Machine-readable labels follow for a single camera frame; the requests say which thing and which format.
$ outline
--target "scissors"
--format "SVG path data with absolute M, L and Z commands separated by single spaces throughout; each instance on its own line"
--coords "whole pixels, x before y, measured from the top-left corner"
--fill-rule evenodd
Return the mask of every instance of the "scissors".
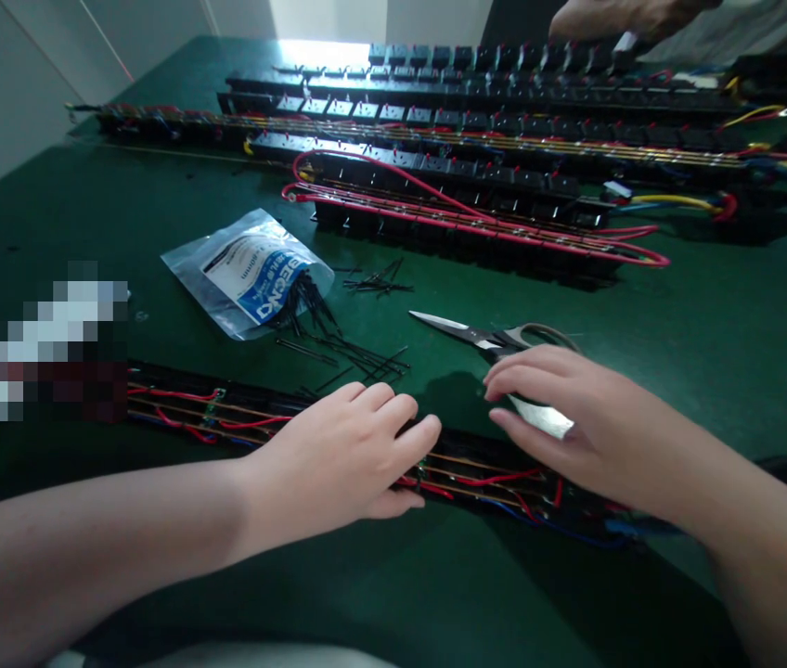
M 418 311 L 409 311 L 409 314 L 449 336 L 476 346 L 479 353 L 490 365 L 532 348 L 534 344 L 523 337 L 524 332 L 534 333 L 543 340 L 569 348 L 577 353 L 582 352 L 579 350 L 579 346 L 566 334 L 539 323 L 525 323 L 516 328 L 490 332 L 437 315 L 419 313 Z M 508 398 L 517 409 L 518 415 L 537 429 L 545 431 L 555 438 L 563 438 L 563 435 L 573 426 L 572 420 L 552 406 L 537 404 L 518 394 L 509 394 Z

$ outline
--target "work surface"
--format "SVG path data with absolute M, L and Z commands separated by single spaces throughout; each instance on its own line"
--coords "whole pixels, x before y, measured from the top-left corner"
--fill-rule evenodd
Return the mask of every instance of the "work surface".
M 305 59 L 286 48 L 285 59 Z M 269 62 L 276 49 L 198 39 L 119 101 L 216 109 L 226 75 L 242 62 Z M 366 53 L 315 50 L 313 60 L 326 64 Z M 68 261 L 94 260 L 100 277 L 129 281 L 132 357 L 289 392 L 315 387 L 333 375 L 329 367 L 269 338 L 228 339 L 159 259 L 262 207 L 332 266 L 376 270 L 405 257 L 397 280 L 414 293 L 377 298 L 339 284 L 329 305 L 353 340 L 380 352 L 409 346 L 412 370 L 398 390 L 447 426 L 501 436 L 485 416 L 487 367 L 408 309 L 481 327 L 546 323 L 744 455 L 787 453 L 787 237 L 767 248 L 694 242 L 673 233 L 678 221 L 644 242 L 672 266 L 627 266 L 617 285 L 585 292 L 316 234 L 308 207 L 279 197 L 284 173 L 103 148 L 86 127 L 81 135 L 0 181 L 0 338 L 5 321 L 22 318 L 23 302 L 49 299 Z M 218 453 L 127 424 L 0 425 L 0 498 L 208 456 Z M 110 619 L 85 646 L 101 656 L 124 647 L 131 657 L 137 645 L 148 652 L 168 638 L 220 636 L 328 642 L 404 666 L 730 663 L 734 640 L 715 599 L 669 563 L 700 577 L 698 548 L 684 538 L 656 547 L 667 560 L 431 503 L 171 587 Z

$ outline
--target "resealable plastic bag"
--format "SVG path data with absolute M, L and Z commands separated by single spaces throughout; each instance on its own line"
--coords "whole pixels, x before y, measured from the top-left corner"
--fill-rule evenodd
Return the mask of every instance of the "resealable plastic bag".
M 306 272 L 323 296 L 334 272 L 263 209 L 161 257 L 226 335 L 257 339 Z

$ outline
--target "hand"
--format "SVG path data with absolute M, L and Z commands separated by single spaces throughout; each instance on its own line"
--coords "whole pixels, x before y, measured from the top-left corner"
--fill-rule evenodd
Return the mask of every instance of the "hand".
M 556 346 L 502 360 L 484 380 L 486 399 L 518 393 L 575 422 L 563 441 L 504 408 L 490 418 L 523 450 L 592 492 L 677 521 L 713 471 L 737 456 L 675 409 L 615 371 Z
M 548 34 L 561 40 L 595 40 L 621 32 L 659 42 L 721 0 L 570 0 L 551 20 Z
M 390 489 L 440 436 L 436 416 L 397 436 L 418 410 L 415 399 L 384 383 L 350 383 L 241 459 L 248 531 L 262 536 L 259 551 L 424 507 L 414 492 Z

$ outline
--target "left hand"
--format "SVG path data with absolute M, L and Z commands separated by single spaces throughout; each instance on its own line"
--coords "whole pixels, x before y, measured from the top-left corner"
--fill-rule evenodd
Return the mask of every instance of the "left hand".
M 361 518 L 383 520 L 423 507 L 421 496 L 390 489 L 440 435 L 436 416 L 397 435 L 418 410 L 415 399 L 396 394 L 385 383 L 369 388 L 350 383 L 242 458 L 249 550 L 263 551 Z

